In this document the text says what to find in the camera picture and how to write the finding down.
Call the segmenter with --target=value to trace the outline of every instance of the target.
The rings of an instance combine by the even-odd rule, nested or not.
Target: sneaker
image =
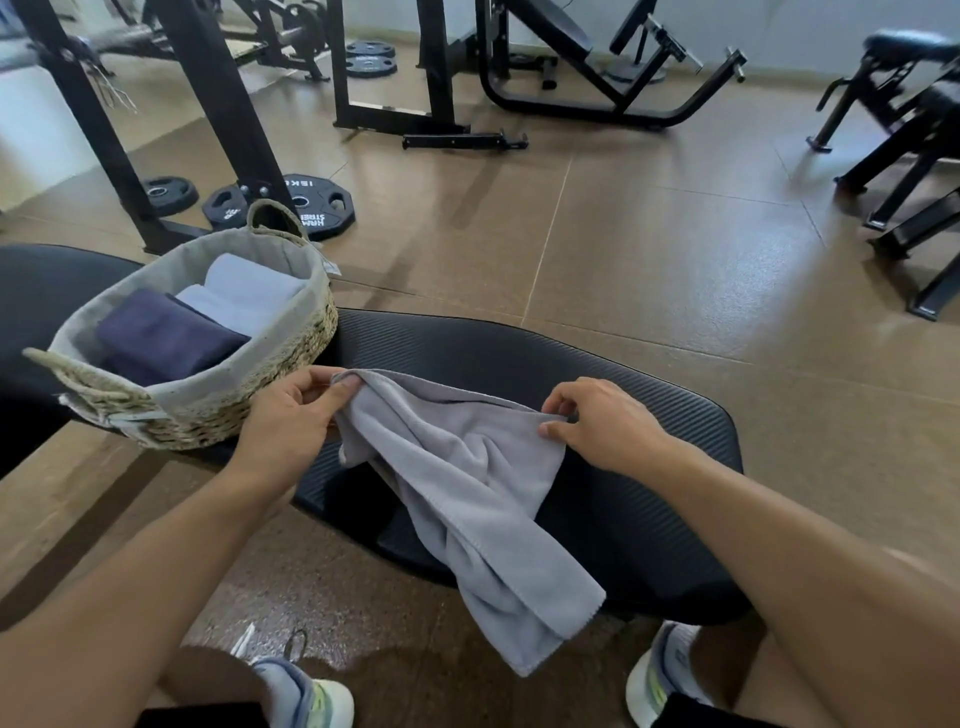
[[[650,728],[667,698],[680,692],[705,705],[706,696],[690,667],[690,647],[700,627],[666,621],[627,678],[627,710],[638,728]]]
[[[252,663],[267,685],[270,728],[351,728],[353,695],[331,680],[312,680],[303,670],[278,657]]]

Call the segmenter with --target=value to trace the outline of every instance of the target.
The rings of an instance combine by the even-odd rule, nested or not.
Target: brown floor
[[[409,53],[400,64],[392,79],[357,82],[354,97],[423,108]],[[694,83],[676,76],[649,96],[672,106]],[[562,90],[591,96],[572,78]],[[909,316],[872,261],[857,215],[894,175],[859,209],[832,199],[831,178],[881,139],[868,118],[852,115],[833,154],[812,156],[819,89],[730,86],[660,135],[512,116],[471,77],[456,91],[463,119],[525,131],[530,149],[403,152],[395,137],[333,129],[328,86],[287,79],[255,94],[281,167],[353,194],[358,223],[326,246],[344,272],[338,303],[510,323],[707,395],[731,412],[749,475],[960,576],[960,304],[938,324]],[[231,176],[205,120],[132,156],[141,174],[184,175],[204,195]],[[942,165],[900,217],[958,184]],[[198,208],[182,217],[201,222]],[[0,225],[2,240],[142,257],[99,170]],[[948,232],[929,243],[905,278],[929,280],[957,242]],[[80,569],[204,478],[167,466]],[[653,628],[598,619],[521,681],[456,593],[293,509],[256,536],[189,640],[229,647],[249,622],[253,653],[304,628],[306,663],[354,690],[360,726],[464,728],[629,725],[626,671]]]

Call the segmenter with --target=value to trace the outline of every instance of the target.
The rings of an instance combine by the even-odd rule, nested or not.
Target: black shorts
[[[781,728],[763,720],[735,716],[674,692],[667,698],[653,728]]]

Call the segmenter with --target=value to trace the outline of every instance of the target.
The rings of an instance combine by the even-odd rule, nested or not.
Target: woven basket
[[[264,206],[282,210],[291,230],[257,227],[253,220]],[[136,288],[145,285],[177,293],[202,282],[205,268],[221,253],[270,259],[284,272],[305,278],[306,286],[274,324],[226,361],[180,381],[142,387],[99,368],[93,336],[96,324]],[[266,250],[261,246],[275,246]],[[142,445],[155,449],[196,449],[237,434],[250,411],[250,397],[277,378],[312,363],[337,327],[329,279],[320,252],[306,239],[302,224],[285,207],[270,200],[251,205],[247,226],[213,232],[178,246],[84,305],[60,328],[49,351],[24,350],[24,355],[50,369],[67,388],[60,402],[81,417],[114,427]]]

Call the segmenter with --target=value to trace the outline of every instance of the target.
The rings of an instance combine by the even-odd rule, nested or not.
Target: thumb
[[[540,437],[545,437],[549,440],[554,440],[558,443],[565,443],[567,445],[570,445],[570,441],[573,439],[576,431],[577,425],[571,425],[570,423],[560,421],[543,423],[537,428],[537,433],[540,435]]]
[[[363,386],[363,379],[359,376],[345,376],[337,383],[331,384],[316,400],[305,404],[304,407],[309,407],[317,417],[328,423],[335,412],[353,399],[353,395],[361,386]]]

